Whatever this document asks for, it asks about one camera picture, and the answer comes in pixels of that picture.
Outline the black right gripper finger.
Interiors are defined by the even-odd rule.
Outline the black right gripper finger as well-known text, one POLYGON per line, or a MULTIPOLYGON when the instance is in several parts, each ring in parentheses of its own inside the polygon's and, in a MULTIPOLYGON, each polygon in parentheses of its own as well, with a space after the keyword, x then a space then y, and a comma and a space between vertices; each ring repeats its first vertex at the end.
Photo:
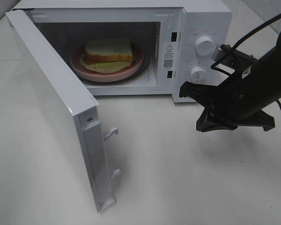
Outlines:
POLYGON ((201 105, 208 105, 214 99, 214 94, 218 87, 213 85, 196 84, 184 82, 179 90, 180 98, 192 98, 201 105))
POLYGON ((237 126, 228 124, 212 115, 207 109, 204 109, 196 122, 196 130, 200 132, 209 132, 216 130, 233 131, 237 126))

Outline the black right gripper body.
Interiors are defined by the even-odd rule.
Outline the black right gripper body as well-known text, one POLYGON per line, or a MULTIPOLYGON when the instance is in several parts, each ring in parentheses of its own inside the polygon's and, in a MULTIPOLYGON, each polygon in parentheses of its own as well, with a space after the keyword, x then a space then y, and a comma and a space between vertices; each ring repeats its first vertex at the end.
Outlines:
POLYGON ((274 117, 262 110, 255 112, 244 119, 234 118, 227 113, 226 107, 216 99, 215 94, 211 104, 204 105, 204 109, 207 109, 212 115, 216 116, 223 122, 237 127, 261 127, 264 131, 269 131, 275 128, 274 117))

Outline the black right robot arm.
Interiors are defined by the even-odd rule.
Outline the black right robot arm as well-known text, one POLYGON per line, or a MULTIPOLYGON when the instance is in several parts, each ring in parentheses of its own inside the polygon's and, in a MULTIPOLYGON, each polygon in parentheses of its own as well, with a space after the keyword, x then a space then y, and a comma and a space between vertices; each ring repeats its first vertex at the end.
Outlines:
POLYGON ((204 106, 196 122, 200 132, 235 130, 239 126, 275 127, 274 117, 262 109, 281 98, 281 32, 276 46, 244 71, 235 71, 218 86, 185 82, 179 97, 204 106))

